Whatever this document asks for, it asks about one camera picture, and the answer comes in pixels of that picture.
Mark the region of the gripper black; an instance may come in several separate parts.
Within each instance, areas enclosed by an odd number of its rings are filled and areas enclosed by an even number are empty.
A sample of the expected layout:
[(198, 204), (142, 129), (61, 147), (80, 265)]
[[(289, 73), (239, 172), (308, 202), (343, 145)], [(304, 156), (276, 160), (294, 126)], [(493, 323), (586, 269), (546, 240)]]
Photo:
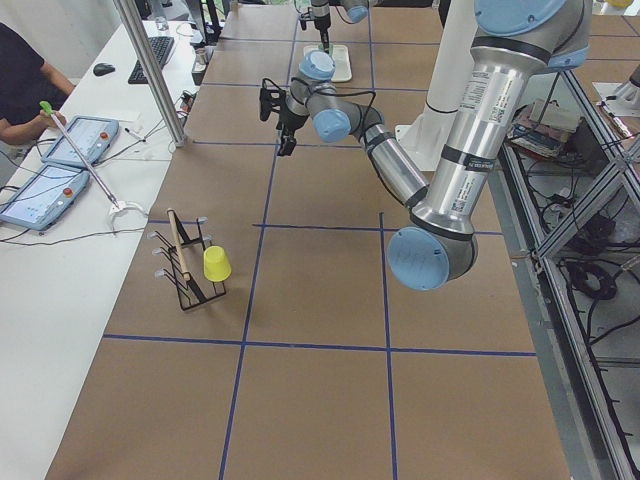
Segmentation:
[(312, 2), (310, 9), (314, 26), (320, 32), (321, 43), (324, 45), (330, 44), (328, 33), (331, 26), (330, 3)]
[(291, 156), (295, 147), (295, 132), (302, 128), (308, 119), (307, 114), (297, 114), (288, 107), (281, 107), (278, 114), (276, 130), (280, 140), (277, 155)]

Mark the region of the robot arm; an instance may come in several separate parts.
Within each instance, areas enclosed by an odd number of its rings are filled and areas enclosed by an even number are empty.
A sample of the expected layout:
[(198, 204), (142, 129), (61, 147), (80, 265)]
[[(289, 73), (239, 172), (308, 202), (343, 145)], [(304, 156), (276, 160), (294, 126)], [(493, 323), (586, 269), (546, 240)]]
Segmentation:
[(349, 23), (359, 23), (369, 14), (369, 10), (378, 4), (378, 1), (369, 0), (313, 0), (310, 6), (299, 15), (301, 28), (305, 30), (307, 23), (312, 22), (316, 30), (320, 34), (321, 47), (325, 53), (331, 52), (331, 44), (329, 39), (329, 28), (331, 27), (331, 6), (340, 6)]
[(409, 212), (410, 225), (387, 250), (393, 274), (409, 288), (436, 289), (476, 260), (472, 212), (529, 79), (585, 61), (591, 15), (587, 1), (471, 3), (473, 66), (432, 178), (422, 175), (375, 107), (337, 93), (335, 64), (325, 52), (307, 53), (288, 89), (263, 89), (260, 116), (277, 114), (281, 155), (293, 151), (306, 122), (327, 143), (355, 138)]

